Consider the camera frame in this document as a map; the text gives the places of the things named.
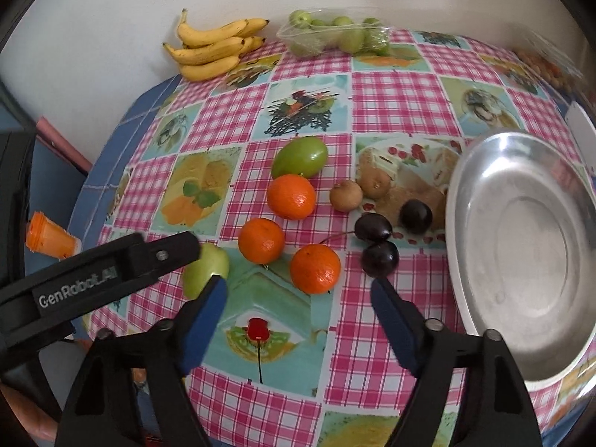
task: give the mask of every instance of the metal bolt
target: metal bolt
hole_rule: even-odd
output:
[[[501,341],[503,336],[497,330],[486,330],[485,331],[486,337],[492,341]]]
[[[157,322],[156,326],[160,331],[168,331],[174,327],[174,321],[172,319],[162,319]]]
[[[111,329],[108,329],[108,328],[101,328],[99,331],[97,331],[97,334],[95,335],[95,337],[99,340],[106,340],[113,336],[114,336],[114,331],[112,331]]]
[[[424,325],[427,329],[431,331],[440,331],[443,329],[443,323],[439,321],[439,319],[430,318],[424,322]]]

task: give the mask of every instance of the cherry stem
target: cherry stem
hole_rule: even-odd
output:
[[[353,231],[353,230],[351,230],[351,231],[349,231],[349,232],[342,232],[342,233],[340,233],[340,234],[330,235],[329,237],[327,237],[327,238],[324,238],[323,240],[321,240],[321,241],[319,242],[319,245],[321,245],[321,244],[324,244],[325,242],[327,242],[328,240],[331,240],[331,239],[333,239],[333,238],[337,238],[337,237],[343,237],[344,235],[350,235],[350,234],[353,234],[353,233],[354,233],[354,231]]]

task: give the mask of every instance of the tablecloth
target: tablecloth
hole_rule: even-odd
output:
[[[190,230],[226,249],[230,287],[237,292],[204,366],[186,385],[214,438],[236,446],[332,446],[363,425],[382,436],[412,392],[414,379],[398,366],[370,306],[361,243],[350,237],[329,242],[344,270],[333,294],[299,293],[287,277],[297,248],[351,230],[360,213],[381,207],[368,200],[350,215],[336,212],[329,203],[336,182],[354,178],[372,159],[388,173],[396,163],[413,170],[393,177],[406,180],[408,190],[423,186],[444,194],[462,149],[491,127],[544,138],[589,182],[562,119],[564,107],[515,54],[472,38],[407,30],[392,32],[391,46],[390,58],[332,51],[299,60],[268,41],[226,76],[202,83],[169,79],[133,104],[83,187],[70,231],[89,248],[132,231],[155,240],[189,229],[170,223],[163,206],[182,186],[185,168],[202,168],[203,182],[211,180],[217,196],[209,195]],[[305,99],[317,100],[317,112],[294,113]],[[478,99],[498,111],[479,108]],[[329,161],[311,179],[314,214],[284,221],[266,205],[270,165],[283,145],[305,134],[323,139]],[[235,243],[242,225],[256,216],[278,222],[286,237],[284,257],[266,273],[251,268]],[[401,260],[390,280],[423,315],[463,331],[443,226],[423,240],[395,228]],[[184,300],[181,271],[175,271],[95,311],[89,333],[102,327],[118,335],[147,330],[174,316]],[[241,337],[243,322],[259,314],[275,330],[263,383],[254,351]],[[542,429],[567,411],[592,376],[595,351],[592,345],[567,383],[531,393]],[[462,371],[454,372],[437,446],[447,445],[463,378]]]

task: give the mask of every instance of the wall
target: wall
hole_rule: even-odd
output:
[[[190,23],[272,19],[272,36],[292,10],[380,6],[395,26],[461,32],[508,44],[521,22],[579,58],[583,37],[559,0],[37,0],[0,54],[0,76],[33,118],[46,116],[94,161],[130,104],[174,75],[161,47],[180,10]]]

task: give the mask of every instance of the metal tray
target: metal tray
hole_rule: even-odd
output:
[[[596,331],[596,209],[537,137],[478,138],[449,186],[449,269],[469,334],[500,331],[529,390],[570,372]]]

